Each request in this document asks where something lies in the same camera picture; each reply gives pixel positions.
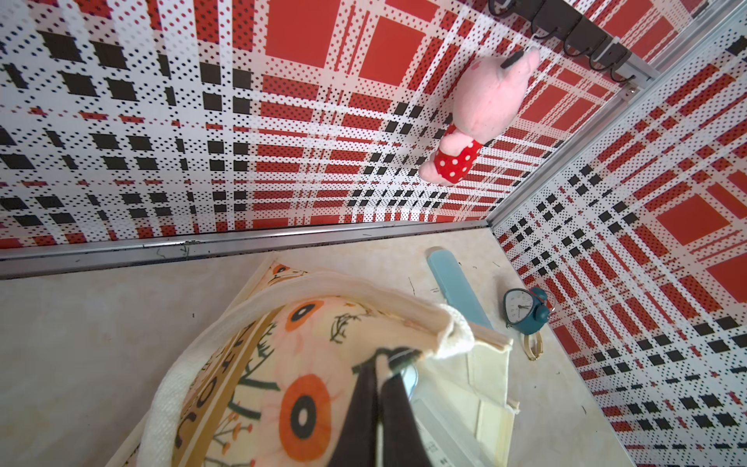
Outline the teal pencil case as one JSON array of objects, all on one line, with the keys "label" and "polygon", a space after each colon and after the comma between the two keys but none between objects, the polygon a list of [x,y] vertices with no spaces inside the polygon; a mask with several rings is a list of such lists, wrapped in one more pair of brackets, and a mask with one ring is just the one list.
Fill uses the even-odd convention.
[{"label": "teal pencil case", "polygon": [[426,261],[447,303],[461,312],[472,324],[492,330],[470,282],[455,256],[441,247],[431,248]]}]

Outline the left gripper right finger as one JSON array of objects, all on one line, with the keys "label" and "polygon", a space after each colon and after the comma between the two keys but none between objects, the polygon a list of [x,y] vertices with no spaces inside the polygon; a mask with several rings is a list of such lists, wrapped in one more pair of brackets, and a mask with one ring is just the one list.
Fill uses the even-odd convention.
[{"label": "left gripper right finger", "polygon": [[383,383],[379,393],[385,467],[431,466],[400,375]]}]

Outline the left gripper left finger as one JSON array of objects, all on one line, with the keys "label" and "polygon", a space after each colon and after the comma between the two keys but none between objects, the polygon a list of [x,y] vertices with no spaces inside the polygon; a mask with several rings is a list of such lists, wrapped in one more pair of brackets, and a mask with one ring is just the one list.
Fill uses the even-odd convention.
[{"label": "left gripper left finger", "polygon": [[330,467],[375,466],[379,390],[374,363],[364,364],[356,381]]}]

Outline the cream floral canvas bag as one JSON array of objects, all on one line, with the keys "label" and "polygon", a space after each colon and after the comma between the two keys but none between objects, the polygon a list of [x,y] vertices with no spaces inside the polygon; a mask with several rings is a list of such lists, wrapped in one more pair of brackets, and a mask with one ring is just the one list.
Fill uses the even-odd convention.
[{"label": "cream floral canvas bag", "polygon": [[[358,375],[400,375],[431,466],[504,466],[511,339],[454,307],[268,261],[176,359],[114,466],[329,466]],[[377,423],[377,457],[383,428]]]}]

